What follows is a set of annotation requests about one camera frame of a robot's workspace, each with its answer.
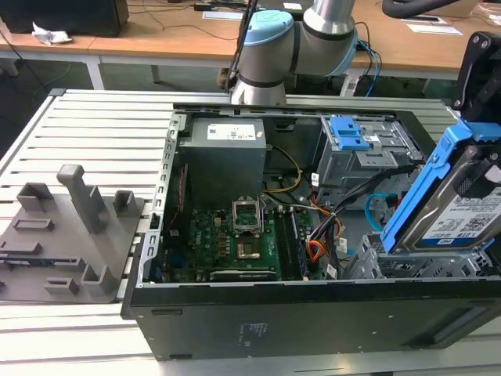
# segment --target wooden desk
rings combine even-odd
[[[159,5],[147,0],[147,4]],[[142,1],[129,0],[131,5]],[[133,63],[152,66],[153,80],[159,81],[158,66],[227,67],[235,50],[238,21],[202,19],[201,12],[186,8],[192,2],[164,8],[129,7],[129,22],[119,38],[72,37],[74,42],[47,46],[29,34],[6,34],[9,41],[26,59],[80,61],[87,64],[94,89],[104,89],[99,65],[101,63]],[[353,9],[355,22],[369,26],[371,44],[383,58],[380,75],[409,78],[456,79],[468,38],[475,31],[501,31],[478,18],[445,19],[462,36],[418,34],[406,23],[385,16],[379,0],[357,0]],[[180,27],[181,25],[197,26]],[[366,39],[366,30],[359,25],[359,36]],[[0,58],[16,58],[5,41],[0,42]],[[357,52],[347,77],[342,95],[353,95],[369,60],[364,52]]]

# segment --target power supply label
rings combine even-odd
[[[207,139],[255,141],[256,130],[254,124],[210,124],[207,127]]]
[[[425,244],[467,244],[501,215],[501,187],[484,198],[456,195],[424,234]]]

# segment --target yellow cable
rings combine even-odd
[[[271,189],[271,190],[263,190],[263,192],[265,192],[265,193],[286,193],[286,192],[289,192],[290,190],[295,189],[299,185],[299,183],[301,182],[301,169],[299,168],[299,164],[297,164],[297,162],[284,149],[282,149],[281,147],[278,147],[278,146],[273,146],[273,145],[272,145],[272,148],[280,150],[287,157],[287,159],[289,161],[294,163],[294,166],[296,167],[296,170],[297,170],[297,178],[292,186],[286,186],[285,188],[276,188],[276,189]]]

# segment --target black computer case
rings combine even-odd
[[[126,0],[1,0],[0,16],[11,33],[31,33],[32,23],[51,31],[117,37],[127,23]]]

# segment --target blue drive bracket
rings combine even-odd
[[[336,136],[339,150],[369,150],[360,128],[351,116],[331,116],[330,129]]]
[[[456,125],[448,127],[438,141],[438,145],[428,158],[423,171],[414,181],[397,211],[388,221],[381,233],[381,240],[386,253],[391,253],[396,243],[398,231],[404,226],[424,195],[436,179],[443,180],[451,169],[448,162],[456,145],[466,139],[477,142],[495,141],[501,137],[501,127],[495,123],[466,123],[459,119]]]

